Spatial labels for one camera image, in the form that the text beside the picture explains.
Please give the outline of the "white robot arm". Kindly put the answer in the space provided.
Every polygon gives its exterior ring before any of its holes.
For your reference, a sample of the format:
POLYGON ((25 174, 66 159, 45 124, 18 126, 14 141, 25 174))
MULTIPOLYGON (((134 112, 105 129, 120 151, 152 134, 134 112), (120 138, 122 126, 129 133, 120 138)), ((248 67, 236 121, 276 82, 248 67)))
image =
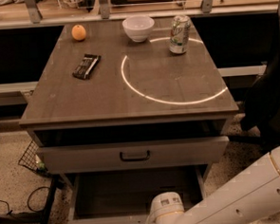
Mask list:
POLYGON ((180 196, 155 196, 145 224, 246 224, 280 212, 280 146, 186 211, 180 196))

